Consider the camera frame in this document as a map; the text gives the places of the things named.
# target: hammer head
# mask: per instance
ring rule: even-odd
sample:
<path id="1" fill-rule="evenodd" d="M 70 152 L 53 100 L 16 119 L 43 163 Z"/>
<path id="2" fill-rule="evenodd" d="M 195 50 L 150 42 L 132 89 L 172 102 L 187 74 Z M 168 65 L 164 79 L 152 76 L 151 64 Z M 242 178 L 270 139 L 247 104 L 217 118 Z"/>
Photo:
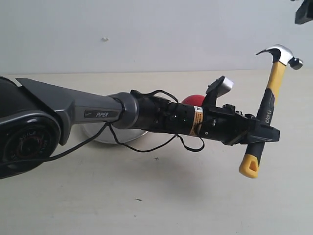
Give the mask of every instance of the hammer head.
<path id="1" fill-rule="evenodd" d="M 298 70 L 303 66 L 302 60 L 300 60 L 299 58 L 295 58 L 291 50 L 280 44 L 276 44 L 273 45 L 272 47 L 262 50 L 259 53 L 257 53 L 257 55 L 264 52 L 269 52 L 272 54 L 273 63 L 279 61 L 285 66 L 287 66 L 287 64 L 290 64 L 290 67 L 293 68 L 294 70 Z"/>

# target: white table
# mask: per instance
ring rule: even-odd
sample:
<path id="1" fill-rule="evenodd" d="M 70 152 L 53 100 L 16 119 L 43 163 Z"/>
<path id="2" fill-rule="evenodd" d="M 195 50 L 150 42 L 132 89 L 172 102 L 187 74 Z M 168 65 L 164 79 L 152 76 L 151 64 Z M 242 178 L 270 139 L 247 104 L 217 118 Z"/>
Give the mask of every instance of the white table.
<path id="1" fill-rule="evenodd" d="M 311 235 L 312 73 L 286 71 L 272 121 L 281 130 L 281 140 L 266 144 L 258 179 L 238 173 L 246 146 L 207 140 L 205 150 L 192 153 L 176 139 L 141 154 L 93 142 L 62 159 L 1 180 L 0 234 Z M 269 70 L 18 77 L 96 94 L 164 89 L 182 100 L 204 94 L 221 75 L 235 85 L 218 105 L 230 103 L 255 114 Z M 149 149 L 169 137 L 149 133 L 132 146 Z M 75 126 L 68 144 L 56 153 L 84 139 Z M 200 145 L 197 138 L 185 139 L 190 146 Z"/>

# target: warning label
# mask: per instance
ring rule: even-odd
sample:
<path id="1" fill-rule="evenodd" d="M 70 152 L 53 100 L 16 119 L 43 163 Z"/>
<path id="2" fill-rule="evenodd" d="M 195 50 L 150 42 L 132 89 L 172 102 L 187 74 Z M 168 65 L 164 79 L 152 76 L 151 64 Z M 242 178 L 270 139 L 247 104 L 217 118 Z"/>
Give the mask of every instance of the warning label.
<path id="1" fill-rule="evenodd" d="M 203 122 L 203 109 L 201 107 L 198 106 L 194 106 L 195 107 L 195 116 L 194 116 L 194 121 L 192 124 L 192 128 L 191 131 L 189 133 L 189 135 L 191 136 L 197 136 L 197 132 L 201 129 L 201 124 Z"/>

